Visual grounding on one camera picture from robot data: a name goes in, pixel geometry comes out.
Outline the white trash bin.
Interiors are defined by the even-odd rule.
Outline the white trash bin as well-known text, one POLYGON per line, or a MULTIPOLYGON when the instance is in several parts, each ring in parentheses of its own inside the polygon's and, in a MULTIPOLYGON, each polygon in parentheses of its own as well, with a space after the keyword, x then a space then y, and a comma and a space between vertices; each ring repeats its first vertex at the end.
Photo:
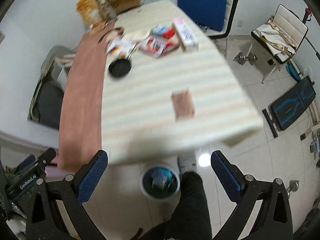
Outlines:
POLYGON ((165 201, 180 189, 180 177, 168 164, 160 163, 142 173, 140 188, 144 196, 151 200, 165 201))

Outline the pink and striped tablecloth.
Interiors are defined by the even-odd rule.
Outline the pink and striped tablecloth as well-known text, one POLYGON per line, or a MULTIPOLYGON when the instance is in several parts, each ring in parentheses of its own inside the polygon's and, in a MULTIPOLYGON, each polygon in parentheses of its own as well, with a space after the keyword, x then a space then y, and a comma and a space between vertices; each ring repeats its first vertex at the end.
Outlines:
POLYGON ((84 33, 68 74, 60 116, 59 169, 76 172, 98 150, 111 165, 166 158, 223 142, 238 144, 263 129, 215 44, 169 0, 133 9, 104 30, 84 33), (131 70, 112 78, 106 45, 118 30, 134 33, 185 20, 199 47, 155 58, 137 50, 131 70))

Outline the white chair with bag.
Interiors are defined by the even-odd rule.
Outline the white chair with bag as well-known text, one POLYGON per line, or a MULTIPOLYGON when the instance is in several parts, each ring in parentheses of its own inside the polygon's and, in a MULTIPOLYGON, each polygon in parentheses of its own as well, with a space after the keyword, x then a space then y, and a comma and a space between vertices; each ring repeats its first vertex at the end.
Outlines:
POLYGON ((307 33, 305 23, 282 4, 265 24, 251 32, 253 39, 270 55, 268 61, 272 61, 262 83, 296 55, 307 33))

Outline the black trouser legs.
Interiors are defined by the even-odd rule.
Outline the black trouser legs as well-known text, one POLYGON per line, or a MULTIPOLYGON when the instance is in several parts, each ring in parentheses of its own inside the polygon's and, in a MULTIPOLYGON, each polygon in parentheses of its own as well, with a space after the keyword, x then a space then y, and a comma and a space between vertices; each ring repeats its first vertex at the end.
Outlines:
POLYGON ((185 172, 181 179, 180 201, 172 217, 145 233, 141 239, 212 239, 206 194, 200 175, 185 172))

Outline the black round pouch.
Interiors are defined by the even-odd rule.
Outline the black round pouch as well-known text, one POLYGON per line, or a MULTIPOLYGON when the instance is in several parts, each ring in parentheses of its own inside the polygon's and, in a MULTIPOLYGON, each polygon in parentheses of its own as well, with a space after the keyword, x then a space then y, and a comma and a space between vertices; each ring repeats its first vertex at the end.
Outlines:
POLYGON ((131 70, 131 61, 128 59, 116 59, 109 64, 108 72, 115 78, 126 76, 131 70))

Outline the metal dumbbell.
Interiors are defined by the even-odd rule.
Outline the metal dumbbell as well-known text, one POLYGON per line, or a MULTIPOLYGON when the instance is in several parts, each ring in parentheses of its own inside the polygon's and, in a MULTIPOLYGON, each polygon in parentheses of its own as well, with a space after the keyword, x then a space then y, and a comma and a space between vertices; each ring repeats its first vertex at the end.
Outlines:
POLYGON ((236 63, 240 65, 244 65, 246 62, 248 62, 250 65, 254 65, 257 61, 257 56, 253 53, 249 53, 248 55, 245 55, 243 52, 239 52, 233 59, 236 63))

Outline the white medicine box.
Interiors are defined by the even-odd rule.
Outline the white medicine box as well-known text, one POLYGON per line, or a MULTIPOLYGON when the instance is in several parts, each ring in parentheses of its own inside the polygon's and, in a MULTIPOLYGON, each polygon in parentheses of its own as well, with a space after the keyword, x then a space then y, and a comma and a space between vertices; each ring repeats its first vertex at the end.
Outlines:
POLYGON ((127 40, 114 39, 107 47, 106 53, 112 57, 124 59, 129 57, 136 47, 136 43, 127 40))

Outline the pink white long box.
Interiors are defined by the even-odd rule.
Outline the pink white long box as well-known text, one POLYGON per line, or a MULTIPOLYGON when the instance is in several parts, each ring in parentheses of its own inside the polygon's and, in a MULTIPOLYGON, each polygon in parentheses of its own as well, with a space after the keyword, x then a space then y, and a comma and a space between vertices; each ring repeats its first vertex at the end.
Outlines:
POLYGON ((172 24, 185 51, 199 49, 199 41, 183 18, 174 18, 172 24))

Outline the black blue workout bench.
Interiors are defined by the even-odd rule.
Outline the black blue workout bench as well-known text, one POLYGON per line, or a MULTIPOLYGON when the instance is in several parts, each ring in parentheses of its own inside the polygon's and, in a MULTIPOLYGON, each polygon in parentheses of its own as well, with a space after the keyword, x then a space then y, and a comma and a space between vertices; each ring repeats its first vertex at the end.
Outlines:
POLYGON ((306 76, 271 103, 268 109, 262 110, 274 138, 278 131, 285 131, 312 104, 316 97, 313 85, 314 82, 306 76))

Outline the grey right slipper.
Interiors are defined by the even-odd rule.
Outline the grey right slipper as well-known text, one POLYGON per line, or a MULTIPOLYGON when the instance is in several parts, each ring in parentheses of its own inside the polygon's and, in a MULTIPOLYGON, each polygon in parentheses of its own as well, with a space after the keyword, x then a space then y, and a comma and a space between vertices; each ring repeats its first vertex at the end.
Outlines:
POLYGON ((185 174, 186 172, 196 172, 197 173, 197 162, 195 153, 187 153, 179 155, 177 158, 177 165, 180 174, 185 174))

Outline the red white snack wrapper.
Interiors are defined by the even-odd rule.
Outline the red white snack wrapper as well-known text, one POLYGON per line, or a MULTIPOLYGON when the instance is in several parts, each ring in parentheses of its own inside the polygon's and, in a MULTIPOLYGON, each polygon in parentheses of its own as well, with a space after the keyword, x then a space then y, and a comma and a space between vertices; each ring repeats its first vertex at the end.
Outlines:
POLYGON ((153 35, 148 36, 138 44, 139 50, 156 58, 176 51, 179 47, 178 43, 153 35))

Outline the orange snack bag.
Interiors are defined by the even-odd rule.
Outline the orange snack bag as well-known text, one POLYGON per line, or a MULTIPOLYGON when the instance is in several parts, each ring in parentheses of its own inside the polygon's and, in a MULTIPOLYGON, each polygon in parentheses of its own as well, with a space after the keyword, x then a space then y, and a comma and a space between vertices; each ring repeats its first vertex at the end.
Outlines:
POLYGON ((101 22, 100 13, 95 0, 79 0, 76 4, 76 10, 86 26, 101 22))

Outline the clear glass bottle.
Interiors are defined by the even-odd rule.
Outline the clear glass bottle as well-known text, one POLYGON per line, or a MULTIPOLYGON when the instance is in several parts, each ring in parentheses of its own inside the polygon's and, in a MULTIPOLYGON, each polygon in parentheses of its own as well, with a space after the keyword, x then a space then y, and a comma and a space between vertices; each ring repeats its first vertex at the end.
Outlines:
POLYGON ((108 0, 96 0, 99 12, 106 22, 113 22, 117 20, 117 15, 108 0))

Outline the blue tissue packet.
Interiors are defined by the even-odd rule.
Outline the blue tissue packet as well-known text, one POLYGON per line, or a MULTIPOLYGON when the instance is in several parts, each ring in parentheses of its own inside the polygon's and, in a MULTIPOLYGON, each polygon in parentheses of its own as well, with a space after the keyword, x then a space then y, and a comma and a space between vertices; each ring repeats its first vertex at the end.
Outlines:
POLYGON ((175 29, 168 25, 157 25, 150 30, 150 34, 169 40, 175 35, 175 29))

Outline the blue cushioned chair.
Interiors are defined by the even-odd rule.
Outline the blue cushioned chair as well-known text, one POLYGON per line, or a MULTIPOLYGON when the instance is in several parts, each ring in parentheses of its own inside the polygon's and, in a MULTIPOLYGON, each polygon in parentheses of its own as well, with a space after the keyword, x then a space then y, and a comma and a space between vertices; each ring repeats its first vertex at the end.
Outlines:
POLYGON ((212 40, 227 38, 239 0, 177 0, 177 6, 212 40))

